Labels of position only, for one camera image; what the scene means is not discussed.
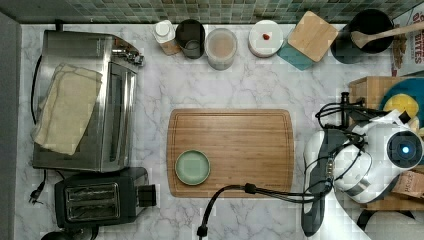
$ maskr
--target white marble surface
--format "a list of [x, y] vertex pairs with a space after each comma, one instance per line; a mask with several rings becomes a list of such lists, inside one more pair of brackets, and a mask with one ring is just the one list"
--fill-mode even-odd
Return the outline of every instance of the white marble surface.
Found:
[[[216, 26], [208, 26], [207, 31]], [[166, 175], [166, 131], [175, 108], [282, 108], [292, 118], [295, 137], [293, 191], [303, 185], [303, 148], [318, 129], [314, 114], [334, 102], [347, 84], [368, 75], [390, 75], [387, 53], [355, 65], [338, 63], [328, 52], [323, 60], [299, 71], [278, 56], [259, 59], [247, 47], [251, 26], [222, 26], [234, 31], [239, 48], [231, 68], [212, 69], [206, 56], [188, 60], [182, 53], [163, 54], [151, 34], [151, 25], [65, 25], [65, 31], [115, 34], [142, 50], [146, 65], [139, 71], [132, 165], [149, 170], [151, 183], [160, 189], [159, 207], [146, 211], [133, 224], [101, 228], [98, 239], [197, 239], [195, 232], [209, 199], [171, 196]], [[282, 25], [287, 34], [294, 26]], [[32, 75], [41, 53], [43, 30], [53, 25], [22, 26], [15, 239], [40, 239], [56, 230], [53, 186], [60, 178], [48, 174], [44, 205], [31, 205], [28, 197], [42, 180], [34, 170], [33, 127], [30, 114]], [[302, 239], [300, 206], [279, 200], [219, 199], [209, 220], [210, 239]]]

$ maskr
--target toaster oven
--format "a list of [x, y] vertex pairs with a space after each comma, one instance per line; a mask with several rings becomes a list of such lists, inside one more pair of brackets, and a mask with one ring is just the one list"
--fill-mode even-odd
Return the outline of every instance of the toaster oven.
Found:
[[102, 74], [93, 114], [73, 155], [34, 143], [34, 168], [112, 172], [129, 165], [136, 78], [143, 56], [110, 35], [45, 31], [35, 103], [46, 96], [55, 68], [66, 63]]

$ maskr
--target teal container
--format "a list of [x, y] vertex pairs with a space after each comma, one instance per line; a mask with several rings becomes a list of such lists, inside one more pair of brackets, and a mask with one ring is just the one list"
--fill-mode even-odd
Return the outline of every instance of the teal container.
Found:
[[281, 46], [280, 50], [278, 50], [277, 55], [302, 71], [314, 64], [312, 59], [292, 47], [288, 41], [284, 41], [284, 44]]

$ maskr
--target white robot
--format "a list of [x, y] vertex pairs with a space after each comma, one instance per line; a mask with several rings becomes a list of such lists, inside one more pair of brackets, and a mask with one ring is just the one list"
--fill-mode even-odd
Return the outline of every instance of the white robot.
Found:
[[301, 221], [307, 238], [369, 239], [343, 210], [334, 188], [358, 203], [373, 202], [393, 189], [402, 172], [419, 164], [423, 141], [400, 121], [400, 115], [394, 110], [349, 130], [324, 129], [312, 136], [304, 150], [305, 192], [331, 190], [320, 200], [303, 204]]

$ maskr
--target toaster oven door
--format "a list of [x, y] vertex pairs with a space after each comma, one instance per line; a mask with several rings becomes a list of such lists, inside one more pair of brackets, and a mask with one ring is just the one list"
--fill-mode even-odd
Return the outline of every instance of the toaster oven door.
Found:
[[129, 165], [136, 74], [109, 63], [101, 172]]

